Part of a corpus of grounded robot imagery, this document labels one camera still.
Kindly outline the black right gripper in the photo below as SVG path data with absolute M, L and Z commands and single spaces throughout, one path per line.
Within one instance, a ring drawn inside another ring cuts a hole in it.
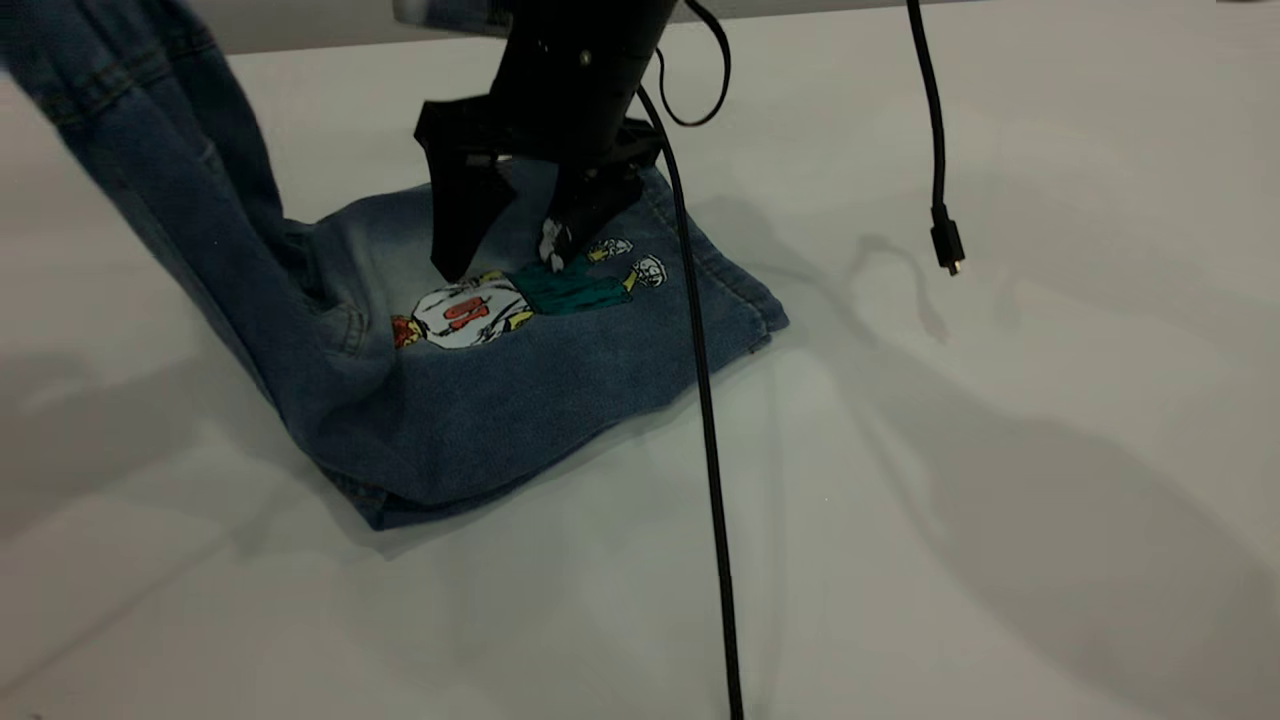
M 416 26 L 506 42 L 486 94 L 424 102 L 415 131 L 429 150 L 431 263 L 445 281 L 463 277 L 516 197 L 502 155 L 559 163 L 538 242 L 554 273 L 641 197 L 644 164 L 575 164 L 614 151 L 673 10 L 672 1 L 415 4 Z

